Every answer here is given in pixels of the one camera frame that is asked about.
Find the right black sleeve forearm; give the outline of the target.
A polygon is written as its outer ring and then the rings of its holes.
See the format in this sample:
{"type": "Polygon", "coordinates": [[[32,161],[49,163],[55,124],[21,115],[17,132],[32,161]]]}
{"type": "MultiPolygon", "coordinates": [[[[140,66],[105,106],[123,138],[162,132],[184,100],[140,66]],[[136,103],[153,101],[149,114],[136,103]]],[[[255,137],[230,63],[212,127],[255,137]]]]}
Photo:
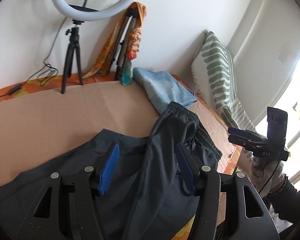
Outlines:
{"type": "Polygon", "coordinates": [[[300,191],[298,191],[285,175],[279,189],[266,195],[281,220],[293,224],[300,222],[300,191]]]}

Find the right white gloved hand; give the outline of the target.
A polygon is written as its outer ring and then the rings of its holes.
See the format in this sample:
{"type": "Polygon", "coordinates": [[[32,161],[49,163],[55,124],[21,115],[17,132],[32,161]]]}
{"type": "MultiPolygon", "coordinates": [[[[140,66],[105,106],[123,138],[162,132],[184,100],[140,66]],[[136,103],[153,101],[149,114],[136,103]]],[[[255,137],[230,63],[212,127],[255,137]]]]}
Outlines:
{"type": "Polygon", "coordinates": [[[250,181],[262,198],[278,189],[285,179],[283,161],[253,157],[250,168],[250,181]]]}

